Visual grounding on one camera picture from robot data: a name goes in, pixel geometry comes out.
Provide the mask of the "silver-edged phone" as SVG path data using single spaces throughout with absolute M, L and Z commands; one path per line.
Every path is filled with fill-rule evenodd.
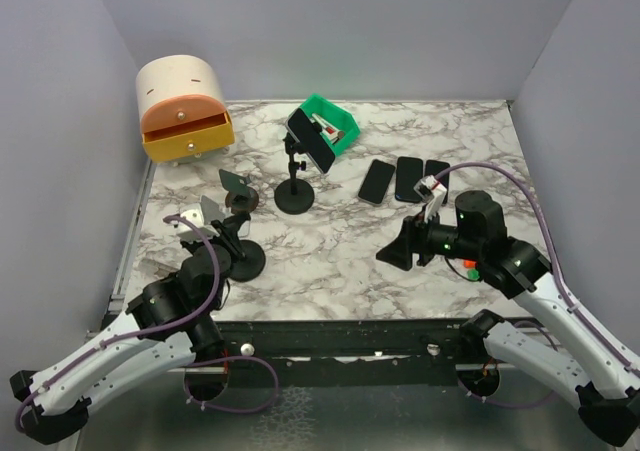
M 358 190 L 357 198 L 371 205 L 381 205 L 395 170 L 394 165 L 373 159 Z

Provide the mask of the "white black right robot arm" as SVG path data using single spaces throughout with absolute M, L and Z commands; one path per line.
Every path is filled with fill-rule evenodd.
M 526 337 L 497 314 L 483 310 L 459 338 L 461 354 L 481 362 L 507 362 L 569 402 L 585 426 L 620 448 L 639 439 L 639 357 L 580 302 L 563 290 L 551 263 L 533 245 L 507 233 L 501 206 L 484 191 L 455 200 L 457 223 L 444 225 L 434 198 L 404 219 L 396 239 L 377 260 L 404 271 L 434 256 L 475 262 L 481 281 L 538 320 L 562 345 L 557 352 Z

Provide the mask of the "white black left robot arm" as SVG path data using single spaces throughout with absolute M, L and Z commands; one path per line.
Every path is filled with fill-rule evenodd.
M 210 237 L 185 215 L 170 215 L 196 234 L 181 244 L 189 252 L 181 267 L 146 285 L 98 335 L 41 371 L 18 371 L 10 379 L 20 406 L 17 431 L 50 445 L 84 427 L 90 415 L 138 383 L 177 367 L 210 365 L 226 357 L 222 334 L 211 317 L 244 257 L 238 232 L 246 213 L 211 224 Z

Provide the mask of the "silver folding phone stand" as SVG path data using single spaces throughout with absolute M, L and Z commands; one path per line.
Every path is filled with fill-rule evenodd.
M 231 209 L 220 206 L 217 202 L 207 196 L 200 198 L 200 208 L 203 215 L 203 222 L 210 224 L 214 220 L 224 221 L 226 218 L 231 217 Z M 246 221 L 241 225 L 238 236 L 240 238 L 248 238 L 250 233 L 250 222 Z

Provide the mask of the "brown round-base phone stand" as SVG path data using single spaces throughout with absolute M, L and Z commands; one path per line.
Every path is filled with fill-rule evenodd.
M 219 177 L 227 192 L 225 206 L 232 214 L 252 213 L 259 204 L 257 191 L 250 186 L 250 179 L 230 171 L 220 169 Z

